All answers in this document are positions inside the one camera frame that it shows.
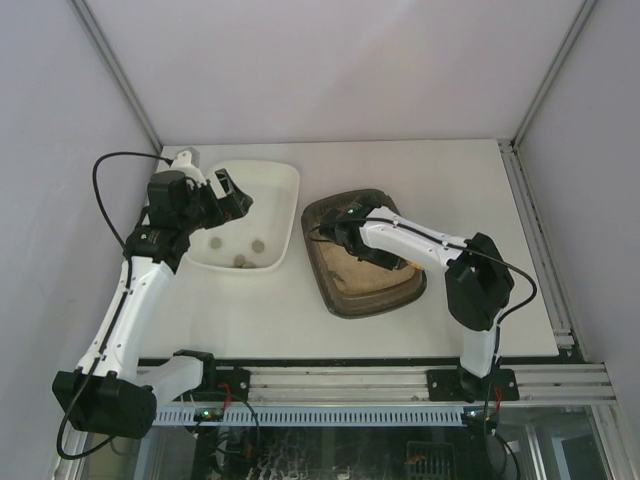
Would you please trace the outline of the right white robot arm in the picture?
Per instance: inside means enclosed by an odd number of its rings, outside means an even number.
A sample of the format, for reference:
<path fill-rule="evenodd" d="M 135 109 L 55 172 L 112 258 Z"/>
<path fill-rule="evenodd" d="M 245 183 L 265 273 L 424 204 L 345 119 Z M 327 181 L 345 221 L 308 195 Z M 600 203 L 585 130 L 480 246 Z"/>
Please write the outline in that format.
<path fill-rule="evenodd" d="M 496 363 L 497 319 L 514 288 L 490 237 L 439 233 L 360 200 L 329 210 L 312 231 L 361 261 L 386 270 L 411 264 L 441 278 L 448 314 L 463 334 L 459 388 L 470 393 L 485 386 Z"/>

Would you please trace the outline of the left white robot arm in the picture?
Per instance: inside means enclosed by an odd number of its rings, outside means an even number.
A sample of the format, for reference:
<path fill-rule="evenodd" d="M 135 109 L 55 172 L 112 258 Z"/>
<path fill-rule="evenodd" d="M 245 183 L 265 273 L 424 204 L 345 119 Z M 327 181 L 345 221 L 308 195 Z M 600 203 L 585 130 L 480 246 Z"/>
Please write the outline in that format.
<path fill-rule="evenodd" d="M 142 341 L 191 235 L 241 219 L 253 204 L 226 170 L 215 177 L 222 197 L 209 180 L 179 169 L 151 177 L 148 203 L 124 243 L 122 275 L 105 318 L 75 369 L 54 378 L 64 426 L 140 439 L 158 407 L 191 390 L 216 389 L 215 359 L 207 352 L 182 349 L 155 370 L 137 372 Z"/>

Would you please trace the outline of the orange litter scoop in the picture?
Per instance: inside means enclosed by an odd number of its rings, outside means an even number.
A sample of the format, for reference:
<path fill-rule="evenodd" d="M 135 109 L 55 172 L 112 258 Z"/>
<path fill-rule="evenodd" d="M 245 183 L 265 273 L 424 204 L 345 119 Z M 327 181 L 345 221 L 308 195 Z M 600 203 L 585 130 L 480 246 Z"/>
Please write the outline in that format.
<path fill-rule="evenodd" d="M 409 260 L 406 260 L 405 262 L 407 263 L 407 265 L 411 266 L 415 270 L 424 271 L 424 267 L 417 263 L 411 262 Z"/>

